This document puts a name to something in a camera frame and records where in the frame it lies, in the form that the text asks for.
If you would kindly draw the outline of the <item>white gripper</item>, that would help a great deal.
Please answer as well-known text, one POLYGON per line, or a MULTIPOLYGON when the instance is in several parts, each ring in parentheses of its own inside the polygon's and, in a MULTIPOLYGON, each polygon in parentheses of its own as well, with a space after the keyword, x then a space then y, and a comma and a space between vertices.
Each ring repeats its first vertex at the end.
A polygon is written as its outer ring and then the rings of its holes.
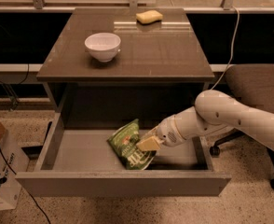
POLYGON ((172 115, 162 120, 157 128, 157 136, 143 138, 137 143, 137 148, 141 151, 158 151, 161 145, 167 147, 176 147, 181 145, 185 139, 180 134, 178 122, 181 118, 178 115, 172 115))

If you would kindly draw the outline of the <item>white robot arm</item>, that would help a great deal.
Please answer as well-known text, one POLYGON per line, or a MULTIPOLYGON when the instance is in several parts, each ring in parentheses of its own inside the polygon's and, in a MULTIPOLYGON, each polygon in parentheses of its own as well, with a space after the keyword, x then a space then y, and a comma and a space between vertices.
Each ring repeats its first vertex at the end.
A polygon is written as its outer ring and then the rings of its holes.
POLYGON ((162 120, 137 143, 141 151, 176 147, 196 136, 235 128, 274 151, 274 114, 243 105, 229 95, 203 91, 192 107, 162 120))

